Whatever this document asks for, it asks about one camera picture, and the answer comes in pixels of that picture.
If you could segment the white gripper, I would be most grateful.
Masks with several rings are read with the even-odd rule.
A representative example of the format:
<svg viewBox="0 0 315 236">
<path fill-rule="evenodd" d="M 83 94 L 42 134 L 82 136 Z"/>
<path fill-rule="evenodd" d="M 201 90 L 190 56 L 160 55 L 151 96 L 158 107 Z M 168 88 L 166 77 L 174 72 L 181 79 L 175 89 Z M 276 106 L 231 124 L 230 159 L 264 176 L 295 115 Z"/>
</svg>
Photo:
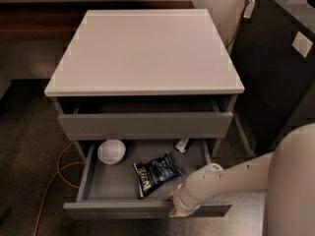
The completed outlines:
<svg viewBox="0 0 315 236">
<path fill-rule="evenodd" d="M 173 202 L 173 209 L 168 214 L 171 218 L 189 216 L 200 207 L 200 204 L 187 195 L 186 189 L 182 184 L 179 184 L 171 191 L 167 195 L 167 199 Z"/>
</svg>

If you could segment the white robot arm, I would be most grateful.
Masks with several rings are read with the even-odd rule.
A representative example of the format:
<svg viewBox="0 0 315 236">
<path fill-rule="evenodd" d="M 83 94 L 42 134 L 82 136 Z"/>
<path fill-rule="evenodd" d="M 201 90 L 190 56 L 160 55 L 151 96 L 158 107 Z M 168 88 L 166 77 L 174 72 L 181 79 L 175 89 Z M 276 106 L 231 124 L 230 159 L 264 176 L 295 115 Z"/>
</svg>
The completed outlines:
<svg viewBox="0 0 315 236">
<path fill-rule="evenodd" d="M 315 236 L 315 124 L 287 134 L 272 152 L 191 173 L 170 192 L 171 217 L 187 217 L 225 193 L 264 192 L 262 236 Z"/>
</svg>

